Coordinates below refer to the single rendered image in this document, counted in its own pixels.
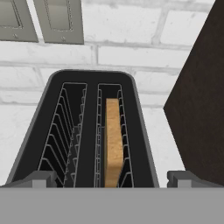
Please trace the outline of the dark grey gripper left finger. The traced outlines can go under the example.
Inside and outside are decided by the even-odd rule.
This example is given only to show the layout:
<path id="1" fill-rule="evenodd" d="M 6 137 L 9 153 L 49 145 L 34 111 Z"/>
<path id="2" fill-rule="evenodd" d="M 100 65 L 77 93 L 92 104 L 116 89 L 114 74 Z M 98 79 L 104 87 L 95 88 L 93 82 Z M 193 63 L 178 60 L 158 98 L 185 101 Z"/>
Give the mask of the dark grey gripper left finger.
<path id="1" fill-rule="evenodd" d="M 24 179 L 2 185 L 2 188 L 55 188 L 56 178 L 55 171 L 34 171 Z"/>

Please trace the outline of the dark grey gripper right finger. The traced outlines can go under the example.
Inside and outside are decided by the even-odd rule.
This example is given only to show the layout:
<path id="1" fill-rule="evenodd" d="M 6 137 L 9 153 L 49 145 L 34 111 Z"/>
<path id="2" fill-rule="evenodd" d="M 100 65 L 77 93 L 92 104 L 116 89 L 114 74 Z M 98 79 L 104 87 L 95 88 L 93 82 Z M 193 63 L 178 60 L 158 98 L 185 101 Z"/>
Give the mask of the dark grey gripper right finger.
<path id="1" fill-rule="evenodd" d="M 167 186 L 171 188 L 223 188 L 223 185 L 200 179 L 190 171 L 168 171 L 167 179 Z"/>

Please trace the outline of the black toaster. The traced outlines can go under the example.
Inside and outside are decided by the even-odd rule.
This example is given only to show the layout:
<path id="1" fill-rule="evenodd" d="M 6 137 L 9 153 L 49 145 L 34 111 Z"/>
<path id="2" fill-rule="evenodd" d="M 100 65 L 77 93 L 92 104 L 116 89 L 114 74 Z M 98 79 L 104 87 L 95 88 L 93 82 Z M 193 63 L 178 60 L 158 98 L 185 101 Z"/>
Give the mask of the black toaster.
<path id="1" fill-rule="evenodd" d="M 118 100 L 117 187 L 157 187 L 137 87 L 124 72 L 60 70 L 46 84 L 7 182 L 51 172 L 57 187 L 103 187 L 106 100 Z"/>

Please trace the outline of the brown bread slice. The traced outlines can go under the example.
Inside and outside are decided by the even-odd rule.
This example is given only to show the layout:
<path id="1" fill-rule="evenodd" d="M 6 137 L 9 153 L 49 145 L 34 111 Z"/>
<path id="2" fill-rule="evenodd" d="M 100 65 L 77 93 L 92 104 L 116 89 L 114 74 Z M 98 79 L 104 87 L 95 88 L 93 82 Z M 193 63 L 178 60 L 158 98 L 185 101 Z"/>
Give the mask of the brown bread slice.
<path id="1" fill-rule="evenodd" d="M 105 131 L 105 186 L 116 187 L 123 166 L 123 140 L 117 99 L 106 100 Z"/>

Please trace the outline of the dark brown cabinet side panel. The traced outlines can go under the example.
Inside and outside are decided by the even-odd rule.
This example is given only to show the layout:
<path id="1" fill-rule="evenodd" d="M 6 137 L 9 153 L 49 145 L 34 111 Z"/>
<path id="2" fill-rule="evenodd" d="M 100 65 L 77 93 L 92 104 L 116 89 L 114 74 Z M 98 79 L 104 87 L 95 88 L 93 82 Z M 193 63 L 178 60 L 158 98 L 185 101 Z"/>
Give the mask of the dark brown cabinet side panel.
<path id="1" fill-rule="evenodd" d="M 224 186 L 224 0 L 215 0 L 164 113 L 184 167 Z"/>

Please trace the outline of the grey cupboard door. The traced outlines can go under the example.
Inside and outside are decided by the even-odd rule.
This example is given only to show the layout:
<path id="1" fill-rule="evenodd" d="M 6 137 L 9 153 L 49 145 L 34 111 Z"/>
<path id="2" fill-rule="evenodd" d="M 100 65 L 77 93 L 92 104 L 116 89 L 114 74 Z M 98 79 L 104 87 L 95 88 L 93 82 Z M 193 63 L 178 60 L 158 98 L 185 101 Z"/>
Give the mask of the grey cupboard door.
<path id="1" fill-rule="evenodd" d="M 46 43 L 83 45 L 81 0 L 33 0 Z"/>
<path id="2" fill-rule="evenodd" d="M 0 40 L 39 42 L 26 0 L 0 0 Z"/>

